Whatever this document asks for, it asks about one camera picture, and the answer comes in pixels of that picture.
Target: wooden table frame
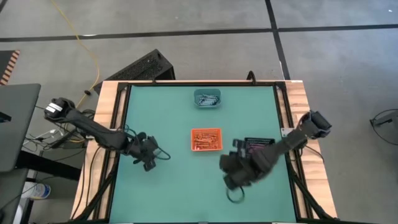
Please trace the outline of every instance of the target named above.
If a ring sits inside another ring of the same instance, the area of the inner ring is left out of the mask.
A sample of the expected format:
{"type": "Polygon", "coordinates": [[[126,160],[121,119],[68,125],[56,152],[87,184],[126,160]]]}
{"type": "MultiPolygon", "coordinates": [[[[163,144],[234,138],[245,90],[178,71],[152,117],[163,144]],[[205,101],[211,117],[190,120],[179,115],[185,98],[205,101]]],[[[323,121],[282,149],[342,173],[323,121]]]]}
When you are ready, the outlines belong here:
{"type": "MultiPolygon", "coordinates": [[[[162,80],[162,81],[106,81],[103,82],[101,94],[99,96],[98,105],[94,120],[107,128],[117,128],[120,124],[124,124],[124,108],[127,105],[126,91],[127,86],[133,85],[231,85],[231,86],[251,86],[259,83],[273,83],[275,90],[275,101],[277,110],[280,116],[280,124],[285,128],[293,128],[303,114],[309,111],[309,105],[305,89],[302,81],[280,81],[280,80],[259,80],[255,83],[252,80],[162,80]]],[[[308,146],[320,153],[318,141],[309,140],[308,146]]],[[[90,166],[85,166],[82,172],[85,172],[85,185],[83,186],[83,175],[80,176],[80,181],[76,191],[75,202],[73,204],[72,213],[76,210],[78,216],[85,208],[86,203],[91,201],[94,194],[97,193],[100,183],[104,181],[106,175],[110,172],[114,158],[118,158],[113,152],[100,150],[96,157],[93,158],[98,145],[95,141],[88,144],[86,150],[85,163],[91,164],[93,161],[93,169],[90,166]],[[88,189],[88,177],[91,178],[90,189],[88,189]]],[[[303,151],[301,158],[298,158],[298,152],[290,152],[288,160],[294,160],[294,169],[298,172],[300,178],[305,177],[305,184],[307,189],[311,192],[317,202],[323,209],[331,216],[336,217],[335,206],[331,197],[328,179],[326,176],[325,166],[322,159],[310,151],[303,151]]],[[[104,193],[101,205],[97,206],[90,218],[106,218],[109,217],[110,205],[108,199],[113,197],[114,183],[104,193]]],[[[312,218],[316,217],[313,211],[309,209],[309,204],[304,200],[303,195],[295,186],[296,190],[292,191],[293,197],[297,200],[294,202],[296,217],[312,218]]]]}

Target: table leg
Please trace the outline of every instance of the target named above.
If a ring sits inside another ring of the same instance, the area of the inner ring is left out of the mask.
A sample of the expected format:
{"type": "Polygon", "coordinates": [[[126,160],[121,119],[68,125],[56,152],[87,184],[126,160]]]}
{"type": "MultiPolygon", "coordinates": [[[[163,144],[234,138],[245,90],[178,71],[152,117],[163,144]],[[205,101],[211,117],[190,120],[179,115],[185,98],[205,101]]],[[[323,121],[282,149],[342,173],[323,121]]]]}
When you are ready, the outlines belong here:
{"type": "Polygon", "coordinates": [[[39,172],[45,172],[46,174],[52,174],[57,177],[77,181],[79,181],[81,172],[80,169],[70,165],[55,162],[25,151],[21,151],[19,153],[16,166],[18,168],[32,169],[39,172]]]}

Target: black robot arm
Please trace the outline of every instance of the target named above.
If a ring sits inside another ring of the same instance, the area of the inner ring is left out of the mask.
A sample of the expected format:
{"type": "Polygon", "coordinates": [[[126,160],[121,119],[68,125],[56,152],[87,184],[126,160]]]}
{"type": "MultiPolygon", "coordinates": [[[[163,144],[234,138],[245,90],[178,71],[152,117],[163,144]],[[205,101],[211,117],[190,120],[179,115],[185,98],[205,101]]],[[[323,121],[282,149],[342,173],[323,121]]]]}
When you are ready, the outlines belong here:
{"type": "Polygon", "coordinates": [[[85,133],[94,136],[95,141],[104,149],[130,155],[142,161],[146,171],[156,166],[154,151],[158,148],[155,137],[145,133],[132,136],[123,130],[112,131],[87,118],[75,109],[75,104],[67,99],[53,99],[44,110],[44,118],[53,123],[70,123],[85,133]]]}
{"type": "Polygon", "coordinates": [[[238,148],[238,152],[230,152],[229,155],[220,157],[220,169],[226,173],[225,184],[231,190],[250,186],[251,182],[257,182],[272,170],[280,155],[303,148],[308,138],[324,138],[329,134],[330,128],[329,122],[319,112],[310,111],[300,119],[297,128],[281,141],[252,151],[249,156],[242,156],[241,153],[246,148],[246,143],[235,139],[233,146],[238,148]]]}

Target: orange screws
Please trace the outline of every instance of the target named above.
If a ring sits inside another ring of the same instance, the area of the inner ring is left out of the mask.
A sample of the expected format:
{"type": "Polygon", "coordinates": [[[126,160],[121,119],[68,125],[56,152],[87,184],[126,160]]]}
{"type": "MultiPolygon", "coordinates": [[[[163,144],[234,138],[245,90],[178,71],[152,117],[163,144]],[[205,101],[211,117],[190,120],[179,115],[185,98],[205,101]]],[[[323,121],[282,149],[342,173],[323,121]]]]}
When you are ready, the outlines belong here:
{"type": "Polygon", "coordinates": [[[223,149],[220,128],[200,128],[191,130],[193,151],[219,151],[223,149]]]}

